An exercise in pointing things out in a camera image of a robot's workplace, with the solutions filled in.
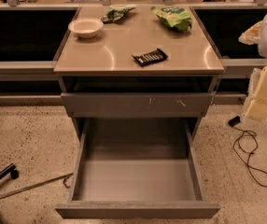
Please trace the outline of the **black chair leg with caster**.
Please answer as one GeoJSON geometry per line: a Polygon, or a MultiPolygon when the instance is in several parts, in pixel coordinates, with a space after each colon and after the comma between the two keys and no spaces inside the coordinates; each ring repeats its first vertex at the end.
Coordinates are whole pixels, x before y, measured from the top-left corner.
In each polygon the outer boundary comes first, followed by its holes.
{"type": "Polygon", "coordinates": [[[15,164],[11,163],[0,172],[0,180],[6,175],[10,175],[12,179],[17,179],[19,177],[19,171],[16,169],[15,164]]]}

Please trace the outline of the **closed grey top drawer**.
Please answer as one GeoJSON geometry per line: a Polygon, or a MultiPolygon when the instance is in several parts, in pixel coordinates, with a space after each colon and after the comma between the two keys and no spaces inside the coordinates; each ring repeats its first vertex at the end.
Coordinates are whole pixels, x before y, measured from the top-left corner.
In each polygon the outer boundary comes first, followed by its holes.
{"type": "Polygon", "coordinates": [[[67,93],[62,100],[74,118],[201,117],[211,93],[67,93]]]}

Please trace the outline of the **dark green snack bag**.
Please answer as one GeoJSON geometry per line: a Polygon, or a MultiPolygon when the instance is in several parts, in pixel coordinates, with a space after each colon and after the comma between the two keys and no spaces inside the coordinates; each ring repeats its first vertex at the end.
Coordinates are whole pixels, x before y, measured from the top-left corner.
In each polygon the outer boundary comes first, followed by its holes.
{"type": "Polygon", "coordinates": [[[111,7],[103,15],[99,17],[102,23],[115,23],[121,21],[135,6],[111,7]]]}

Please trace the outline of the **grey metal floor rod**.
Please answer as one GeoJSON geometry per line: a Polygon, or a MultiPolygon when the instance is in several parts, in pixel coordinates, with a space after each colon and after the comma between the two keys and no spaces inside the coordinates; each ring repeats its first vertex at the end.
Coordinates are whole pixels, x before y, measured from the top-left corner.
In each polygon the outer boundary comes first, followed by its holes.
{"type": "Polygon", "coordinates": [[[17,195],[17,194],[20,194],[20,193],[23,193],[23,192],[31,190],[31,189],[36,189],[36,188],[45,186],[47,184],[53,183],[55,181],[59,181],[61,179],[66,179],[67,177],[70,177],[72,175],[73,175],[73,173],[69,173],[69,174],[66,174],[66,175],[60,175],[60,176],[54,177],[52,179],[41,181],[41,182],[35,183],[33,185],[30,185],[30,186],[27,186],[27,187],[24,187],[24,188],[21,188],[21,189],[12,190],[12,191],[10,191],[8,193],[1,194],[0,195],[0,200],[8,198],[8,197],[11,197],[11,196],[14,196],[14,195],[17,195]]]}

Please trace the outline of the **white bowl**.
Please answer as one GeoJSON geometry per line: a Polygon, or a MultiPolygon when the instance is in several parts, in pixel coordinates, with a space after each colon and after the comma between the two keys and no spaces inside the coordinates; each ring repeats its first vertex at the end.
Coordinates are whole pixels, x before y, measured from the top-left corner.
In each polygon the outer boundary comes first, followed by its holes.
{"type": "Polygon", "coordinates": [[[71,21],[68,29],[80,38],[93,38],[98,35],[104,24],[95,18],[82,18],[71,21]]]}

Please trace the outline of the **black rxbar chocolate bar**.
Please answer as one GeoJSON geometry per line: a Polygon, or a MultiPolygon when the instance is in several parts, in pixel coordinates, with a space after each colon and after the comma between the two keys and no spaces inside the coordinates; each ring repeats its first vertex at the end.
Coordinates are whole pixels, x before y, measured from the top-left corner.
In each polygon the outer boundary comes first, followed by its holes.
{"type": "Polygon", "coordinates": [[[144,67],[154,63],[163,62],[168,58],[168,55],[161,49],[156,49],[149,53],[133,56],[133,58],[141,67],[144,67]]]}

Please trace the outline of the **light green chip bag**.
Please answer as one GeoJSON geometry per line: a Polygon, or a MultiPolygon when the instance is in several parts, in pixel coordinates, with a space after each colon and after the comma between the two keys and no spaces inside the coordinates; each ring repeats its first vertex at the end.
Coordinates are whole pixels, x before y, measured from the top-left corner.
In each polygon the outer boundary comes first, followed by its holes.
{"type": "Polygon", "coordinates": [[[171,30],[186,32],[192,27],[192,18],[183,7],[152,7],[150,10],[171,30]]]}

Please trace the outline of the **black power adapter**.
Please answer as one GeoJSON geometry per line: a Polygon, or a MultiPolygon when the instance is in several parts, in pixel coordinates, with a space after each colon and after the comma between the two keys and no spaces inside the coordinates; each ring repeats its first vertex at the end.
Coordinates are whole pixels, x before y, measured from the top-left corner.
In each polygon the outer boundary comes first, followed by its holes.
{"type": "Polygon", "coordinates": [[[241,122],[240,117],[239,117],[239,116],[236,116],[236,117],[230,119],[230,120],[228,121],[228,124],[229,124],[231,127],[234,127],[234,126],[236,126],[237,124],[239,124],[240,122],[241,122]]]}

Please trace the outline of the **open grey middle drawer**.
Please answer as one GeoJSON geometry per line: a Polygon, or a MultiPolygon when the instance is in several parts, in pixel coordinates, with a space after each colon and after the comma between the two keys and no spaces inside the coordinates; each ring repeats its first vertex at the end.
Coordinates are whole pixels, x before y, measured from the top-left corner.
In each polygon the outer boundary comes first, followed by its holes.
{"type": "Polygon", "coordinates": [[[211,218],[184,119],[86,119],[63,218],[211,218]]]}

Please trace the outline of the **grey drawer cabinet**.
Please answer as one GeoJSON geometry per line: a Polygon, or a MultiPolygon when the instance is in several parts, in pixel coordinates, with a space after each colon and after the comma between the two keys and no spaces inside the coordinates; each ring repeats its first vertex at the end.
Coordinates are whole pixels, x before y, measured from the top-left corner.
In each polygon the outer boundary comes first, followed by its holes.
{"type": "MultiPolygon", "coordinates": [[[[71,34],[54,71],[67,93],[211,93],[224,67],[199,23],[185,33],[166,28],[146,5],[90,39],[71,34]],[[133,58],[161,49],[168,58],[141,67],[133,58]]],[[[72,119],[78,133],[89,118],[72,119]]],[[[196,132],[201,117],[185,117],[196,132]]]]}

